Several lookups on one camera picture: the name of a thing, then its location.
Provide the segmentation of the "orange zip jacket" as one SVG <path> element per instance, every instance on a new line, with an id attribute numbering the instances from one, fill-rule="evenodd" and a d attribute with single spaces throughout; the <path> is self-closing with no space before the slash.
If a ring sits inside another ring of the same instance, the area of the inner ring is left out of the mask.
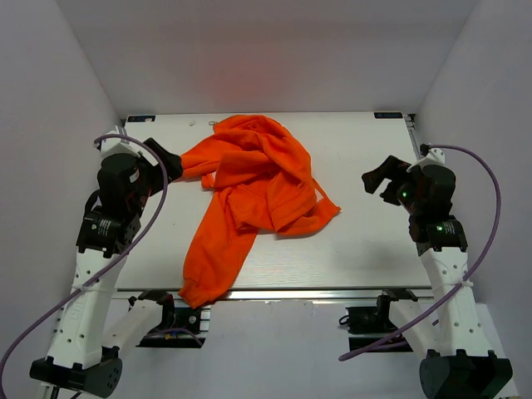
<path id="1" fill-rule="evenodd" d="M 267 116 L 216 123 L 181 160 L 184 178 L 213 193 L 183 265 L 179 295 L 191 308 L 232 287 L 260 231 L 315 234 L 341 211 L 313 178 L 303 145 Z"/>

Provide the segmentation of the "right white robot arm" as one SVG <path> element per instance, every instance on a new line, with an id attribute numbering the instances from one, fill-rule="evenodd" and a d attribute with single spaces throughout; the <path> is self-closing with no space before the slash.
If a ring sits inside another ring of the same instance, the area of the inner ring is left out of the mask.
<path id="1" fill-rule="evenodd" d="M 411 165 L 393 155 L 362 175 L 374 193 L 387 183 L 384 202 L 409 214 L 409 234 L 431 284 L 438 323 L 421 315 L 410 294 L 391 296 L 377 308 L 377 325 L 401 330 L 421 359 L 419 378 L 427 398 L 495 398 L 513 377 L 510 361 L 498 357 L 476 311 L 462 224 L 451 215 L 456 176 L 436 151 Z"/>

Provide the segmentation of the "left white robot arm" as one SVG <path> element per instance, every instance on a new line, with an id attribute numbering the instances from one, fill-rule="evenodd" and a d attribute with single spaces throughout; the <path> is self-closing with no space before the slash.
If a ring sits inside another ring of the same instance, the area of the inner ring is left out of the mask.
<path id="1" fill-rule="evenodd" d="M 154 224 L 140 223 L 146 202 L 167 195 L 169 183 L 182 176 L 181 159 L 152 138 L 109 134 L 96 146 L 103 155 L 98 189 L 86 202 L 76 240 L 71 293 L 56 310 L 59 321 L 47 355 L 30 368 L 30 377 L 41 383 L 39 398 L 56 398 L 62 389 L 109 397 L 129 351 L 175 324 L 172 295 L 148 290 L 131 300 L 115 325 L 105 327 L 127 256 Z"/>

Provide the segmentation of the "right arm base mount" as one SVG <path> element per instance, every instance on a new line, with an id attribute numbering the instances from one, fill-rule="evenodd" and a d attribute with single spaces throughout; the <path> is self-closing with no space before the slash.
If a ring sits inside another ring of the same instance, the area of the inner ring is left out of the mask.
<path id="1" fill-rule="evenodd" d="M 417 302 L 418 298 L 409 289 L 385 289 L 377 297 L 375 305 L 346 308 L 347 314 L 339 318 L 338 324 L 347 329 L 350 351 L 365 347 L 397 330 L 388 316 L 390 304 L 399 300 Z"/>

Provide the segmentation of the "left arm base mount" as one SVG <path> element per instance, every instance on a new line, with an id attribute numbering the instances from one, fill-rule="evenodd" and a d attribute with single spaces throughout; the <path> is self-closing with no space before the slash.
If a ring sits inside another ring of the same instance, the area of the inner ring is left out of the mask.
<path id="1" fill-rule="evenodd" d="M 141 339 L 137 347 L 200 349 L 203 346 L 205 338 L 200 336 L 203 333 L 200 309 L 177 306 L 171 293 L 151 289 L 138 297 L 130 296 L 128 310 L 140 301 L 157 303 L 161 307 L 161 318 L 160 323 Z"/>

